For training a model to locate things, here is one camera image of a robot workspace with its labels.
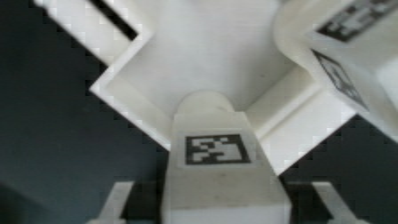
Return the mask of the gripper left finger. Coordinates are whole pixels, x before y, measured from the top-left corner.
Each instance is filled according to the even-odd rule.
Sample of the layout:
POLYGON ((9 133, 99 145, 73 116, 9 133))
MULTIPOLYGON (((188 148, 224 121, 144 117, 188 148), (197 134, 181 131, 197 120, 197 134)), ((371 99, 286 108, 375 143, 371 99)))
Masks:
POLYGON ((115 182, 99 214, 85 224, 156 224, 156 184, 115 182))

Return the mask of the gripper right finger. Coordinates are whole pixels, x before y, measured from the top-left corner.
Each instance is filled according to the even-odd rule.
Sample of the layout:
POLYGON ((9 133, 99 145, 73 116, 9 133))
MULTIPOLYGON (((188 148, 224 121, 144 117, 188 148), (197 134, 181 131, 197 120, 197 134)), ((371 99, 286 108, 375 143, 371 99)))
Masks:
POLYGON ((288 181, 291 224, 371 224, 361 218, 329 181, 288 181))

